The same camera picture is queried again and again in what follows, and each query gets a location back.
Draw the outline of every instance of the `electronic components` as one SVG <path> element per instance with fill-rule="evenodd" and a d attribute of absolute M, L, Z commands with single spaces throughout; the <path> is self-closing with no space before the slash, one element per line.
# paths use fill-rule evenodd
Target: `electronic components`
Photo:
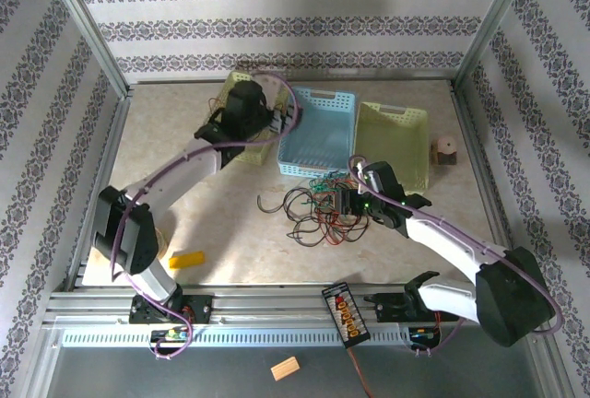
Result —
<path fill-rule="evenodd" d="M 346 283 L 324 289 L 322 295 L 346 349 L 371 338 Z"/>

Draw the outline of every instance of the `beige table surface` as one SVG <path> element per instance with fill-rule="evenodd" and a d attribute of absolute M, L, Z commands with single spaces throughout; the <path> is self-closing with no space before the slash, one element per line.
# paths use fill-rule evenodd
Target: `beige table surface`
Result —
<path fill-rule="evenodd" d="M 428 111 L 431 139 L 452 135 L 458 144 L 458 164 L 431 166 L 431 212 L 491 240 L 476 179 L 445 81 L 338 81 L 295 83 L 318 89 L 357 93 L 359 101 L 375 101 Z M 208 114 L 207 100 L 222 84 L 141 85 L 131 103 L 111 185 L 122 189 L 174 156 Z M 206 263 L 170 271 L 181 284 L 291 284 L 346 280 L 365 283 L 407 282 L 427 270 L 463 279 L 449 263 L 428 248 L 372 223 L 355 243 L 305 248 L 285 234 L 292 223 L 283 211 L 268 215 L 256 207 L 281 203 L 286 191 L 307 185 L 302 178 L 278 172 L 274 147 L 265 165 L 233 160 L 222 172 L 197 184 L 178 200 L 157 227 L 169 242 L 160 258 L 203 251 Z M 84 274 L 85 286 L 110 284 L 108 260 L 92 249 Z"/>

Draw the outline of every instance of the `white wall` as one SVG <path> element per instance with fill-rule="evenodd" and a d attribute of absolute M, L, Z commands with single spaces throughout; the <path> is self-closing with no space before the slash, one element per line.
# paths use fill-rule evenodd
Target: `white wall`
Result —
<path fill-rule="evenodd" d="M 590 0 L 514 0 L 464 96 L 516 245 L 563 308 L 557 335 L 590 395 Z"/>
<path fill-rule="evenodd" d="M 231 69 L 452 77 L 492 0 L 86 0 L 131 83 Z"/>
<path fill-rule="evenodd" d="M 0 0 L 0 397 L 64 280 L 117 97 L 62 0 Z"/>

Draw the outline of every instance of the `black wire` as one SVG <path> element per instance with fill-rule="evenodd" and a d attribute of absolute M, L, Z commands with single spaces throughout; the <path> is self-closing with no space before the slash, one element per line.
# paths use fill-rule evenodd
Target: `black wire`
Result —
<path fill-rule="evenodd" d="M 345 182 L 338 182 L 335 187 L 340 189 L 349 189 L 350 186 Z M 300 200 L 302 197 L 306 197 L 303 205 L 308 204 L 310 206 L 309 213 L 296 214 L 291 210 L 293 203 L 296 200 Z M 285 193 L 283 202 L 273 208 L 266 209 L 262 206 L 262 199 L 260 195 L 256 197 L 256 204 L 258 209 L 266 214 L 274 214 L 280 209 L 285 211 L 287 219 L 292 221 L 294 224 L 293 230 L 287 234 L 287 237 L 294 240 L 301 246 L 312 248 L 326 240 L 328 236 L 332 238 L 338 238 L 346 242 L 355 242 L 365 234 L 370 224 L 370 219 L 366 216 L 354 216 L 354 221 L 349 224 L 334 225 L 336 220 L 340 223 L 342 217 L 334 211 L 333 208 L 333 196 L 328 194 L 321 199 L 314 199 L 313 192 L 308 188 L 297 187 L 293 188 Z M 316 226 L 311 228 L 305 228 L 306 224 L 313 223 Z M 303 239 L 306 235 L 312 235 L 320 231 L 322 234 L 320 239 L 314 242 L 307 242 Z M 350 233 L 359 232 L 359 235 L 351 238 Z"/>

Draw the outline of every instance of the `purple cable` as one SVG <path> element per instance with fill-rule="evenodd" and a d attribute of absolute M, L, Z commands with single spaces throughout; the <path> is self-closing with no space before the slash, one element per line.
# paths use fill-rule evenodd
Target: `purple cable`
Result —
<path fill-rule="evenodd" d="M 407 211 L 414 214 L 417 217 L 417 219 L 424 219 L 426 221 L 430 221 L 436 228 L 445 232 L 450 237 L 453 237 L 456 240 L 470 243 L 471 246 L 474 247 L 474 249 L 479 250 L 481 253 L 485 254 L 488 252 L 493 258 L 495 258 L 497 261 L 503 263 L 504 265 L 509 267 L 511 270 L 513 270 L 517 274 L 519 274 L 529 285 L 534 287 L 549 302 L 551 307 L 555 310 L 556 322 L 549 329 L 547 329 L 545 331 L 533 331 L 533 334 L 537 334 L 537 335 L 554 334 L 561 328 L 561 326 L 563 325 L 563 314 L 561 313 L 560 305 L 557 304 L 557 301 L 555 301 L 555 299 L 553 299 L 553 297 L 549 294 L 549 292 L 543 286 L 541 286 L 533 277 L 531 277 L 529 274 L 524 272 L 518 266 L 512 264 L 511 262 L 509 262 L 508 260 L 503 258 L 501 255 L 499 255 L 494 250 L 490 249 L 487 246 L 484 246 L 481 242 L 479 242 L 479 241 L 475 240 L 473 237 L 470 237 L 469 235 L 465 234 L 465 232 L 463 232 L 462 230 L 456 228 L 455 226 L 453 226 L 449 223 L 446 223 L 442 218 L 439 218 L 439 217 L 429 214 L 427 212 L 420 211 L 420 210 L 415 209 L 411 206 L 402 205 L 401 203 L 397 202 L 396 200 L 386 197 L 386 196 L 382 195 L 381 193 L 375 192 L 373 189 L 371 189 L 369 186 L 367 186 L 367 184 L 364 181 L 362 181 L 361 178 L 359 178 L 358 173 L 353 169 L 352 162 L 356 159 L 359 159 L 361 161 L 361 163 L 365 163 L 366 158 L 363 156 L 360 156 L 360 155 L 356 155 L 356 156 L 352 156 L 348 159 L 348 172 L 350 172 L 350 176 L 359 184 L 359 186 L 362 186 L 369 193 L 373 194 L 375 197 L 379 198 L 380 200 L 383 200 L 384 202 L 386 202 L 390 205 L 401 207 L 402 209 L 406 209 Z M 447 336 L 444 341 L 448 340 L 449 337 L 453 334 L 454 334 L 454 332 L 449 334 L 449 336 Z"/>
<path fill-rule="evenodd" d="M 164 177 L 166 174 L 168 174 L 169 172 L 171 172 L 172 170 L 174 170 L 179 165 L 182 165 L 184 162 L 186 162 L 186 161 L 190 160 L 191 158 L 194 158 L 194 157 L 196 157 L 196 156 L 198 156 L 200 154 L 204 154 L 204 153 L 209 152 L 209 151 L 212 151 L 212 150 L 217 150 L 217 149 L 226 148 L 226 147 L 236 147 L 236 146 L 263 146 L 263 145 L 267 145 L 269 143 L 274 143 L 274 142 L 280 140 L 281 138 L 289 135 L 289 133 L 291 131 L 293 131 L 293 129 L 295 129 L 295 127 L 297 126 L 297 123 L 299 122 L 300 113 L 301 113 L 301 107 L 299 105 L 299 102 L 297 101 L 297 96 L 295 95 L 295 92 L 293 91 L 293 88 L 287 82 L 287 80 L 285 80 L 283 77 L 279 76 L 278 74 L 270 73 L 270 72 L 257 72 L 257 73 L 253 73 L 252 76 L 273 76 L 274 78 L 278 79 L 283 84 L 283 86 L 285 88 L 287 88 L 287 90 L 289 91 L 289 94 L 290 94 L 290 96 L 291 96 L 291 98 L 293 100 L 293 107 L 294 107 L 294 111 L 293 111 L 293 122 L 280 135 L 278 135 L 276 137 L 273 137 L 273 138 L 266 139 L 266 140 L 259 140 L 259 141 L 256 141 L 256 142 L 225 142 L 225 143 L 217 143 L 215 145 L 209 145 L 209 146 L 201 147 L 199 149 L 196 149 L 194 151 L 191 151 L 190 153 L 188 153 L 184 157 L 178 158 L 177 160 L 173 161 L 170 165 L 168 165 L 167 167 L 165 167 L 164 169 L 162 169 L 160 172 L 158 172 L 131 199 L 131 201 L 126 206 L 126 208 L 125 208 L 125 210 L 123 212 L 123 215 L 121 216 L 121 220 L 119 221 L 119 225 L 117 227 L 117 231 L 116 231 L 115 236 L 114 236 L 114 242 L 112 244 L 111 260 L 110 260 L 111 280 L 112 281 L 114 281 L 114 279 L 115 279 L 114 266 L 115 266 L 116 261 L 117 261 L 117 255 L 119 254 L 119 251 L 121 250 L 121 241 L 123 240 L 124 227 L 125 227 L 125 224 L 127 222 L 127 219 L 129 218 L 129 215 L 131 214 L 131 211 L 133 210 L 133 208 L 136 206 L 137 201 L 142 196 L 144 196 L 146 193 L 148 193 L 149 189 L 154 184 L 156 184 L 156 182 L 158 182 L 159 179 L 161 179 L 162 177 Z M 174 353 L 170 354 L 169 356 L 166 356 L 166 358 L 167 359 L 170 359 L 172 357 L 175 357 L 179 353 L 183 352 L 184 349 L 190 345 L 190 341 L 192 340 L 192 335 L 193 335 L 193 327 L 189 324 L 189 322 L 182 315 L 174 312 L 173 310 L 170 310 L 170 309 L 162 306 L 155 299 L 150 298 L 149 296 L 147 296 L 144 292 L 141 291 L 141 289 L 138 288 L 138 286 L 131 280 L 130 277 L 129 277 L 129 281 L 131 282 L 131 285 L 137 291 L 137 293 L 139 293 L 142 297 L 144 297 L 154 307 L 156 307 L 156 308 L 158 308 L 160 310 L 163 310 L 165 312 L 170 313 L 171 315 L 175 316 L 176 318 L 179 318 L 179 319 L 183 320 L 187 324 L 188 328 L 190 329 L 189 330 L 189 333 L 190 333 L 190 336 L 191 336 L 191 338 L 187 338 L 187 342 L 188 343 L 185 343 L 185 345 L 183 345 L 181 348 L 179 348 L 177 351 L 175 351 Z M 158 350 L 158 345 L 156 345 L 156 355 L 157 355 L 157 357 L 164 357 L 164 356 L 160 356 L 158 354 L 157 350 Z"/>

